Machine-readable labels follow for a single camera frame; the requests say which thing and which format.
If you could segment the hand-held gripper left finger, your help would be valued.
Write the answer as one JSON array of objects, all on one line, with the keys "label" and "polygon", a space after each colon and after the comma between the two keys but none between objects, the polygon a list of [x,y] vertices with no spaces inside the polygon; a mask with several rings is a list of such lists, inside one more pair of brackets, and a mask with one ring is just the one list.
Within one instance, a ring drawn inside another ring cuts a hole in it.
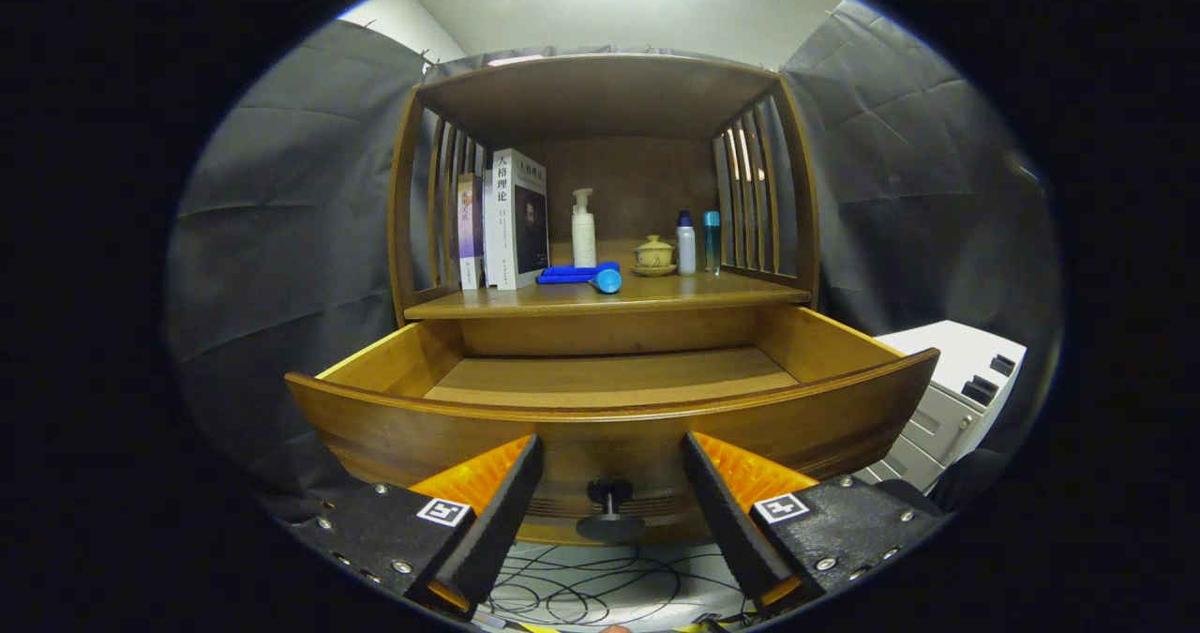
[{"label": "hand-held gripper left finger", "polygon": [[469,620],[499,578],[541,476],[544,441],[526,435],[414,486],[360,486],[287,529],[370,587]]}]

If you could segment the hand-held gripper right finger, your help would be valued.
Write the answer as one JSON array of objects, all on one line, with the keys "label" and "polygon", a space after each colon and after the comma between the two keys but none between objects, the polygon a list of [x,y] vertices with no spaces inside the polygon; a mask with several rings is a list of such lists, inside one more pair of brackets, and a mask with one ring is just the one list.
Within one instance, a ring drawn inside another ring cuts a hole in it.
[{"label": "hand-held gripper right finger", "polygon": [[712,539],[762,614],[848,589],[943,523],[920,492],[856,475],[818,482],[701,432],[682,438],[682,463]]}]

